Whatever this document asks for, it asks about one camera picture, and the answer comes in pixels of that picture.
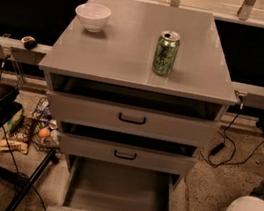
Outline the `green chip bag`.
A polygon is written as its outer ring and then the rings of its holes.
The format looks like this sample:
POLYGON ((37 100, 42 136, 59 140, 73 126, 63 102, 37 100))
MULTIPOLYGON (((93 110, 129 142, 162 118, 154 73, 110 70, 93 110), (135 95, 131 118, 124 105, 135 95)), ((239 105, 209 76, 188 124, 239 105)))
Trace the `green chip bag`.
POLYGON ((7 133, 11 133, 13 130, 15 130, 15 128, 18 126, 19 122, 21 122, 23 116, 24 116, 24 109, 20 109, 17 113, 15 113, 14 116, 12 116, 12 118, 7 121, 7 133))

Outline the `grey bottom drawer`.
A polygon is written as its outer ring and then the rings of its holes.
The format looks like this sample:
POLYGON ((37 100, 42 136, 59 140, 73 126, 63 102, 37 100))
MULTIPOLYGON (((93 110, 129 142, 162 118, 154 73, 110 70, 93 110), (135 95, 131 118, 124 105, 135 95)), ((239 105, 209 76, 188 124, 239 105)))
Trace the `grey bottom drawer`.
POLYGON ((60 203, 47 211, 171 211, 177 179, 167 172, 79 157, 60 203))

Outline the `orange fruit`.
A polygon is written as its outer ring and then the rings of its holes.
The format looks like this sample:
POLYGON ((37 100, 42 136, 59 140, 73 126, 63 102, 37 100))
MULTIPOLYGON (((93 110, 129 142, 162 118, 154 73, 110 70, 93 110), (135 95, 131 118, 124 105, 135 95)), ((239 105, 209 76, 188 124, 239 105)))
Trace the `orange fruit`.
POLYGON ((39 133, 38 133, 39 137, 40 138, 47 138, 51 135, 51 132, 48 128, 42 128, 39 130, 39 133))

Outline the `small black round object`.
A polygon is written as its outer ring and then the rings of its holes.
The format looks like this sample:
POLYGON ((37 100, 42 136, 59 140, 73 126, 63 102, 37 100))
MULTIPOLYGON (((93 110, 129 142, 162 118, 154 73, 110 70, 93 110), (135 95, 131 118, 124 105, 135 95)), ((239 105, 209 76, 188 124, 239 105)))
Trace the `small black round object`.
POLYGON ((31 36, 23 37, 21 42, 23 43, 24 48, 26 48, 27 50, 31 50, 37 47, 37 41, 34 37, 31 36))

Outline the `grey top drawer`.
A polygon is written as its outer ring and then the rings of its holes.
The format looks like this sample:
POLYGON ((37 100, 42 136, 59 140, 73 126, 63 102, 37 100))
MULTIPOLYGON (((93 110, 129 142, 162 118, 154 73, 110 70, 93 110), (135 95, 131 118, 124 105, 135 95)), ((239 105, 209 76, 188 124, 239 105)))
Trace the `grey top drawer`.
POLYGON ((218 131, 217 121, 49 91, 57 121, 201 147, 218 131))

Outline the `grey drawer cabinet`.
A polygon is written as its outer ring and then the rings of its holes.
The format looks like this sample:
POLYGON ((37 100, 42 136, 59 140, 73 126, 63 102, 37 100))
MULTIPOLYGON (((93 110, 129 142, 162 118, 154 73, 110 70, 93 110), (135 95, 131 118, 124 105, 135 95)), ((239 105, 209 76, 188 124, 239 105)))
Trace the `grey drawer cabinet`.
MULTIPOLYGON (((103 31, 74 20, 40 62, 48 92, 217 121, 236 96, 213 15, 136 0, 92 0, 111 10, 103 31), (170 74, 152 64, 163 31, 179 34, 170 74)), ((106 140, 196 159, 201 147, 57 121, 59 134, 106 140)))

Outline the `white bowl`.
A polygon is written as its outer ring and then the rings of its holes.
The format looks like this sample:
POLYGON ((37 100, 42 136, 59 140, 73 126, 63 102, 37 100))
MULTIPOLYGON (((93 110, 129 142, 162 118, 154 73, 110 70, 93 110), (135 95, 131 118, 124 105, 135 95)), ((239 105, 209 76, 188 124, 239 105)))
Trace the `white bowl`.
POLYGON ((99 32, 108 23, 111 10, 105 5, 85 3, 76 7, 76 14, 82 26, 89 32, 99 32))

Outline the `grey drawer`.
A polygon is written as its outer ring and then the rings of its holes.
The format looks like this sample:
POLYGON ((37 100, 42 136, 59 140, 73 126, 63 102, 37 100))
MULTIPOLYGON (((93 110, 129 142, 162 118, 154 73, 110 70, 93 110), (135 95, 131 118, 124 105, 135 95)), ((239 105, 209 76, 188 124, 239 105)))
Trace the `grey drawer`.
POLYGON ((57 121, 201 147, 218 131, 217 121, 49 91, 57 121))
POLYGON ((47 211, 171 211, 177 179, 167 172, 79 157, 60 203, 47 211))
POLYGON ((195 165, 195 158, 146 148, 95 140, 72 134, 58 136, 60 150, 64 154, 93 158, 98 161, 186 175, 195 165))

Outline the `grey middle drawer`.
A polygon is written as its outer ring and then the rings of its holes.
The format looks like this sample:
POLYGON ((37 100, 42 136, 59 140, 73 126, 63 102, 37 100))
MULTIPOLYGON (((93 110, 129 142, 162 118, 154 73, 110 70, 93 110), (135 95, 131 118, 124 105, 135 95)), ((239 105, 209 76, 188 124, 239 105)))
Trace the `grey middle drawer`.
POLYGON ((186 175, 195 165, 195 158, 146 148, 95 140, 72 134, 58 136, 60 150, 64 154, 93 158, 98 161, 186 175))

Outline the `green soda can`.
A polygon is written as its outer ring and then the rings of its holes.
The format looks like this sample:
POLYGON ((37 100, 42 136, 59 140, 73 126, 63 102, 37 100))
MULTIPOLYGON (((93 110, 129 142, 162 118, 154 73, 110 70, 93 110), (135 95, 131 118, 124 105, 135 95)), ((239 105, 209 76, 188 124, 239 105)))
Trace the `green soda can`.
POLYGON ((176 60, 180 42, 180 36, 173 31, 163 31, 158 38, 154 53, 152 69, 158 75, 170 74, 176 60))

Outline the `snack bag on floor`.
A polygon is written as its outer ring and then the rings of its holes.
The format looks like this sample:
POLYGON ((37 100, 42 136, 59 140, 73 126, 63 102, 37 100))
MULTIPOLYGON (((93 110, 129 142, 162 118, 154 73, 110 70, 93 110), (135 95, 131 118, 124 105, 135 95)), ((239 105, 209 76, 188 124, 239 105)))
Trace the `snack bag on floor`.
POLYGON ((14 141, 14 140, 1 140, 0 151, 2 152, 8 150, 18 151, 26 155, 27 152, 29 151, 29 148, 28 148, 28 144, 26 144, 25 142, 14 141))

